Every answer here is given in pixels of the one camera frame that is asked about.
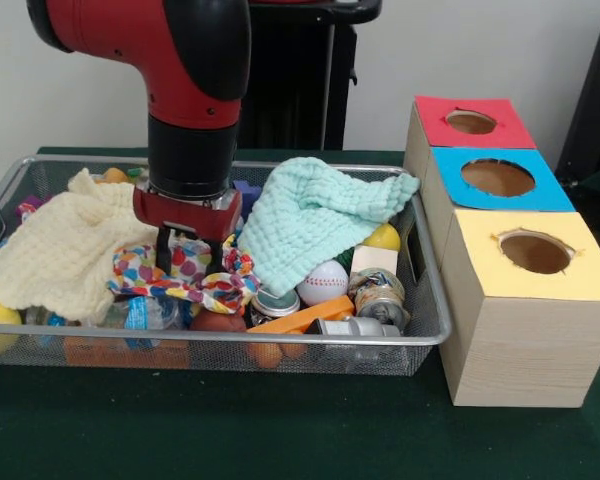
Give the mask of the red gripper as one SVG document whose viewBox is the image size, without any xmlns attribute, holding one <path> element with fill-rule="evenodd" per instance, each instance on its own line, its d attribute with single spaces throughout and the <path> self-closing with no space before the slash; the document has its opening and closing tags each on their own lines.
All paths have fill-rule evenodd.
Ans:
<svg viewBox="0 0 600 480">
<path fill-rule="evenodd" d="M 206 274 L 221 273 L 223 241 L 236 227 L 242 211 L 242 195 L 228 189 L 213 200 L 184 201 L 135 188 L 133 207 L 143 223 L 159 228 L 156 238 L 156 267 L 171 273 L 171 229 L 195 234 L 210 247 L 211 260 Z"/>
</svg>

